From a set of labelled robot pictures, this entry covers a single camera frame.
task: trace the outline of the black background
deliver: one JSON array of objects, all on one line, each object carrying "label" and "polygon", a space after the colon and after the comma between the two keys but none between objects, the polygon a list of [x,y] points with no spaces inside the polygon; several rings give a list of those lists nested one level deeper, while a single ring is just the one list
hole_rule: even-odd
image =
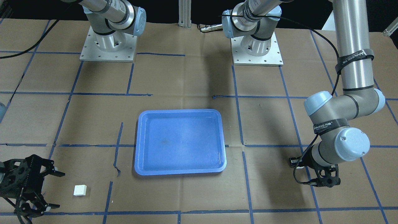
[{"label": "black background", "polygon": [[[178,0],[129,0],[133,5],[146,10],[147,21],[152,23],[177,23]],[[243,0],[192,0],[191,20],[194,24],[213,25],[221,23],[219,15]],[[73,5],[64,13],[68,4],[59,0],[8,0],[13,9],[12,18],[87,20],[80,5]],[[329,0],[295,0],[282,3],[282,16],[306,24],[313,29],[322,29],[332,11]],[[367,0],[370,32],[382,32],[398,17],[398,0]],[[278,28],[300,28],[280,21]],[[391,38],[398,46],[398,31]]]}]

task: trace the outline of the tray rim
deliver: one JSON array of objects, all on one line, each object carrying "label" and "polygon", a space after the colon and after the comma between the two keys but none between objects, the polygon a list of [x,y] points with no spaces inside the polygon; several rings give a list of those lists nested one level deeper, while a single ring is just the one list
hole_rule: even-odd
[{"label": "tray rim", "polygon": [[[145,134],[145,127],[143,127],[143,117],[147,114],[161,114],[161,113],[198,113],[198,112],[211,112],[215,113],[217,116],[217,122],[220,132],[220,141],[221,141],[221,149],[219,153],[224,157],[224,161],[221,161],[221,166],[218,168],[202,168],[202,169],[171,169],[171,170],[161,170],[161,171],[146,171],[141,169],[139,165],[143,165],[143,160],[140,160],[140,155],[142,155],[140,148],[144,147],[144,144],[139,141],[141,135]],[[135,148],[135,161],[134,161],[134,169],[135,171],[142,176],[149,175],[171,175],[171,174],[188,174],[188,173],[219,173],[223,171],[226,167],[226,153],[225,153],[225,141],[224,141],[224,131],[222,127],[222,119],[221,114],[216,109],[178,109],[178,110],[146,110],[143,111],[138,117],[137,124],[137,144]]]}]

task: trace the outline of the blue tape grid line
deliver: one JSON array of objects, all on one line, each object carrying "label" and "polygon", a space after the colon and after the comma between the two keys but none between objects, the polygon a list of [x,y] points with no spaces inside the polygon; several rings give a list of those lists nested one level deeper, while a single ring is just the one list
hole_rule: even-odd
[{"label": "blue tape grid line", "polygon": [[[28,147],[46,147],[47,144],[35,144],[35,143],[0,143],[0,145],[6,146],[28,146]],[[300,148],[300,145],[244,145],[246,147],[259,147],[259,148]],[[116,147],[115,144],[100,144],[100,145],[90,145],[90,144],[62,144],[57,145],[57,147]],[[119,147],[125,148],[135,148],[134,144],[119,144]],[[398,145],[371,145],[371,148],[398,148]]]},{"label": "blue tape grid line", "polygon": [[102,224],[106,224],[106,217],[108,215],[109,201],[111,200],[112,185],[113,185],[113,182],[110,181],[109,182],[109,189],[108,189],[108,196],[106,198],[105,212],[104,212],[104,215],[103,215]]},{"label": "blue tape grid line", "polygon": [[[398,210],[398,206],[386,206],[384,210]],[[321,212],[329,211],[369,211],[380,210],[379,207],[336,207],[320,208]],[[316,208],[286,208],[286,209],[253,209],[253,213],[278,213],[278,212],[316,212]],[[168,215],[168,214],[232,214],[249,213],[249,210],[193,210],[181,211],[120,211],[120,212],[46,212],[48,216],[62,215]],[[15,216],[12,212],[0,212],[0,216]]]},{"label": "blue tape grid line", "polygon": [[252,196],[250,194],[248,167],[247,167],[247,164],[246,164],[246,155],[245,155],[244,151],[242,152],[242,158],[243,158],[243,167],[245,169],[246,189],[247,189],[247,193],[248,193],[250,223],[254,224],[253,207],[252,207]]},{"label": "blue tape grid line", "polygon": [[[287,96],[231,96],[231,95],[214,95],[213,99],[217,97],[227,97],[227,98],[279,98],[279,99],[287,99]],[[291,96],[290,98],[294,99],[307,99],[307,96]]]},{"label": "blue tape grid line", "polygon": [[[12,94],[12,91],[0,91],[2,94]],[[69,92],[16,92],[15,94],[43,94],[43,95],[69,95]],[[72,95],[92,95],[92,96],[153,96],[153,94],[135,93],[103,93],[103,92],[74,92]]]},{"label": "blue tape grid line", "polygon": [[[294,114],[294,112],[293,112],[293,107],[292,107],[292,104],[291,104],[291,101],[290,101],[289,92],[287,91],[287,86],[286,86],[285,78],[283,77],[282,68],[281,68],[280,66],[279,66],[279,72],[281,73],[281,78],[282,78],[282,82],[283,82],[283,87],[285,88],[285,92],[286,92],[286,96],[287,96],[287,102],[288,102],[288,104],[289,104],[290,113],[291,113],[291,115],[292,115],[293,124],[294,124],[295,131],[296,131],[296,135],[297,135],[297,140],[298,140],[298,143],[299,143],[299,145],[300,145],[301,153],[303,153],[302,143],[301,143],[301,139],[300,139],[299,130],[298,130],[298,128],[297,128],[297,123],[296,123],[295,114]],[[306,170],[306,172],[307,172],[308,180],[310,180],[310,179],[311,179],[311,176],[310,176],[310,172],[309,172],[309,170],[308,170],[308,167],[305,167],[305,170]],[[320,224],[323,224],[323,222],[322,222],[322,217],[321,217],[321,212],[320,212],[320,210],[319,210],[318,201],[317,201],[316,195],[315,195],[314,187],[313,187],[313,186],[310,186],[310,188],[311,188],[312,196],[313,196],[313,198],[314,198],[314,204],[315,204],[315,208],[316,208],[316,213],[318,214],[319,223],[320,223]]]},{"label": "blue tape grid line", "polygon": [[32,143],[0,143],[0,145],[6,146],[29,146],[29,147],[46,147],[47,144],[32,144]]},{"label": "blue tape grid line", "polygon": [[312,31],[311,31],[311,30],[310,30],[310,34],[311,34],[312,40],[314,41],[314,44],[315,44],[316,50],[318,51],[319,57],[321,58],[321,61],[322,61],[322,64],[323,64],[323,66],[324,66],[324,68],[325,68],[326,74],[328,75],[328,78],[329,78],[330,84],[332,85],[332,88],[334,88],[334,83],[333,83],[333,81],[332,81],[332,78],[330,77],[330,74],[329,74],[328,68],[326,67],[325,61],[323,60],[323,57],[322,57],[322,54],[321,54],[321,51],[319,50],[318,44],[316,43],[316,40],[315,40],[314,34],[312,33]]},{"label": "blue tape grid line", "polygon": [[[47,22],[47,25],[46,25],[46,27],[44,28],[44,31],[43,31],[42,35],[44,35],[44,33],[46,32],[47,27],[49,26],[49,24],[50,24],[50,20]],[[23,74],[22,74],[22,76],[21,76],[21,79],[20,79],[21,82],[22,82],[23,78],[25,77],[25,74],[26,74],[26,72],[27,72],[27,70],[28,70],[30,64],[32,63],[33,57],[35,56],[35,54],[36,54],[37,49],[39,48],[39,46],[40,46],[40,44],[38,44],[38,45],[36,46],[35,50],[32,52],[32,56],[30,57],[30,60],[29,60],[29,62],[27,63],[27,65],[26,65],[26,67],[25,67],[25,70],[23,71]],[[9,109],[9,107],[10,107],[10,104],[11,104],[11,99],[10,99],[10,100],[8,101],[8,103],[7,103],[7,106],[6,106],[6,113],[7,113],[8,109]]]},{"label": "blue tape grid line", "polygon": [[122,137],[123,122],[120,124],[119,134],[117,135],[117,143],[115,149],[115,161],[113,162],[113,167],[117,170],[117,176],[120,176],[120,169],[116,166],[117,155],[119,154],[120,139]]},{"label": "blue tape grid line", "polygon": [[129,94],[129,92],[130,92],[131,80],[133,79],[133,71],[134,71],[134,63],[131,65],[129,83],[127,84],[127,91],[126,91],[126,94]]},{"label": "blue tape grid line", "polygon": [[368,177],[369,183],[370,183],[370,185],[371,185],[371,187],[372,187],[372,191],[373,191],[373,193],[374,193],[374,195],[375,195],[375,197],[376,197],[377,204],[378,204],[378,208],[380,209],[381,214],[383,215],[384,221],[386,222],[386,224],[388,224],[388,220],[387,220],[386,214],[385,214],[385,212],[384,212],[383,207],[381,206],[380,199],[379,199],[378,196],[377,196],[377,192],[376,192],[375,187],[374,187],[374,185],[373,185],[372,179],[371,179],[371,177],[369,176],[369,172],[368,172],[368,169],[366,168],[365,162],[363,161],[363,158],[362,158],[362,157],[361,157],[360,159],[361,159],[362,166],[363,166],[363,168],[365,169],[366,176]]},{"label": "blue tape grid line", "polygon": [[236,110],[238,111],[238,123],[239,123],[239,134],[240,134],[240,142],[243,144],[243,131],[242,131],[242,120],[240,119],[240,110],[239,110],[239,99],[238,99],[238,88],[236,87],[236,77],[235,77],[235,68],[232,65],[232,76],[234,78],[234,89],[235,89],[235,100],[236,100]]},{"label": "blue tape grid line", "polygon": [[55,149],[55,146],[57,145],[57,140],[58,140],[58,137],[59,137],[59,133],[61,132],[62,124],[64,123],[66,112],[68,111],[70,100],[72,99],[73,91],[74,91],[74,89],[76,87],[77,80],[79,79],[79,75],[80,75],[80,71],[82,70],[82,66],[83,66],[83,61],[80,63],[79,70],[77,71],[76,78],[75,78],[75,80],[73,82],[72,89],[70,90],[68,102],[66,103],[66,106],[65,106],[65,109],[64,109],[64,113],[62,114],[61,121],[59,122],[58,130],[57,130],[57,133],[56,133],[55,138],[54,138],[54,143],[53,143],[53,146],[51,147],[49,159],[51,159],[51,157],[53,155],[53,152],[54,152],[54,149]]}]

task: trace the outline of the black strap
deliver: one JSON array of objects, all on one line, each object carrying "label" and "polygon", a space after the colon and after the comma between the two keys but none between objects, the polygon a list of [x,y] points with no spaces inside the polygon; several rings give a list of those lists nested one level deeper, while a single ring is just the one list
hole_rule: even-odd
[{"label": "black strap", "polygon": [[337,74],[341,73],[341,70],[349,65],[350,63],[353,63],[354,61],[360,61],[364,59],[374,59],[375,56],[373,55],[373,50],[372,49],[362,49],[357,52],[354,52],[350,55],[342,56],[337,58],[337,65],[335,66]]},{"label": "black strap", "polygon": [[327,132],[330,132],[342,126],[349,126],[347,119],[339,118],[339,119],[322,122],[320,124],[314,124],[314,134],[323,135]]}]

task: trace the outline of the robotic arm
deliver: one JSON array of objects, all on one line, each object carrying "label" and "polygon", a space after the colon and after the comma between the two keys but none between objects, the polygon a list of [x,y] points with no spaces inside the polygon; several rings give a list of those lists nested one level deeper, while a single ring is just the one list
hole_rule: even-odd
[{"label": "robotic arm", "polygon": [[[370,141],[367,135],[350,127],[348,120],[376,113],[385,104],[382,92],[373,86],[373,51],[369,44],[366,1],[330,1],[333,2],[338,51],[343,55],[338,58],[336,65],[336,71],[341,74],[343,81],[343,95],[333,98],[329,92],[322,91],[306,99],[304,107],[313,122],[314,133],[322,141],[311,146],[302,157],[289,158],[291,167],[308,166],[315,170],[317,178],[304,184],[317,187],[339,185],[338,164],[353,161],[369,151]],[[256,16],[269,15],[270,12],[278,12],[276,16],[280,16],[279,4],[282,2],[291,1],[246,0],[233,10],[225,11],[224,15],[243,16],[223,17],[225,35],[228,38],[244,35],[246,41],[242,41],[241,45],[264,45],[249,48],[252,51],[260,49],[255,53],[266,54],[271,47],[267,38],[274,31],[276,22]]]},{"label": "robotic arm", "polygon": [[79,3],[90,21],[81,61],[133,62],[146,12],[127,0],[62,0]]}]

